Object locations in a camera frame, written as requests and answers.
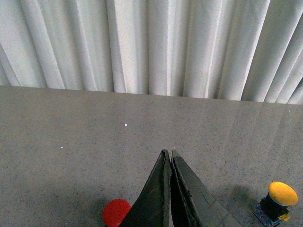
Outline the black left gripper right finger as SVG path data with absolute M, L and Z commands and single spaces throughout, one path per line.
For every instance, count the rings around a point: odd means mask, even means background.
M 170 161 L 171 215 L 175 227 L 240 227 L 176 151 Z

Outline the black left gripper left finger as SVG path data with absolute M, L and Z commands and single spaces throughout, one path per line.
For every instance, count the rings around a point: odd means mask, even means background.
M 169 153 L 162 150 L 121 227 L 167 227 L 170 212 L 171 168 Z

